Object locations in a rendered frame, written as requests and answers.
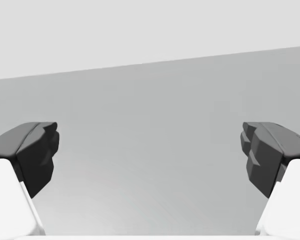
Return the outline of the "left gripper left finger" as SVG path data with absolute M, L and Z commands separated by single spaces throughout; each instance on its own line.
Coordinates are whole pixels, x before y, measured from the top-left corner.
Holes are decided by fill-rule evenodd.
M 32 199 L 50 182 L 56 122 L 26 122 L 0 135 L 0 236 L 44 236 Z

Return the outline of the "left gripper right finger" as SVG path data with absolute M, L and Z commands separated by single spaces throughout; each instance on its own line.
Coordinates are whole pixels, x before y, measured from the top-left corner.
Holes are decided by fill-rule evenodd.
M 244 122 L 249 181 L 268 199 L 257 236 L 300 236 L 300 135 L 273 122 Z

